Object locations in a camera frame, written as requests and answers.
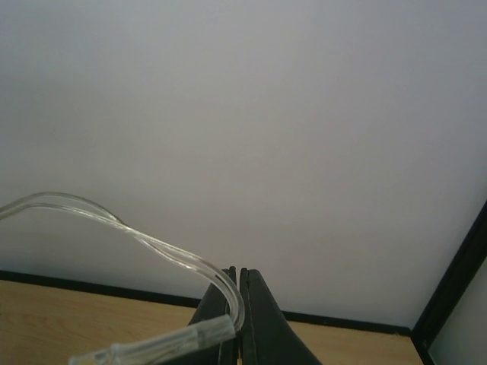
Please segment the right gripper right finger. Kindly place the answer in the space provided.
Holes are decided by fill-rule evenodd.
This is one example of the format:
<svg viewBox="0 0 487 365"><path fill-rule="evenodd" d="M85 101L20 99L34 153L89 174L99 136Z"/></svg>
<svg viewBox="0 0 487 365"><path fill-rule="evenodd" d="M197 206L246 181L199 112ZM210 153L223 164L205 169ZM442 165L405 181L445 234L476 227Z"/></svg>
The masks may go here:
<svg viewBox="0 0 487 365"><path fill-rule="evenodd" d="M294 333L261 273L240 271L245 320L240 330L243 364L306 365L320 361Z"/></svg>

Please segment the clear string light garland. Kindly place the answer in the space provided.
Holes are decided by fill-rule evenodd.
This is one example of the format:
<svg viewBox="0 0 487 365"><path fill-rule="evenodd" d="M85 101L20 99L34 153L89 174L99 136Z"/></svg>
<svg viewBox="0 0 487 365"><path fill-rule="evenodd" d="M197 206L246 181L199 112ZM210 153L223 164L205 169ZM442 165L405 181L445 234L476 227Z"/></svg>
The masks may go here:
<svg viewBox="0 0 487 365"><path fill-rule="evenodd" d="M102 205L130 227L214 265L235 263L247 213L221 202L197 202L129 192L75 191L74 206ZM69 205L67 198L37 198L33 208L1 222L3 270L67 279L104 287L198 297L206 278L171 263L130 235L47 203ZM140 300L56 290L33 284L15 293L1 285L1 362L64 364L74 354L172 332L188 312L170 321L164 305Z"/></svg>

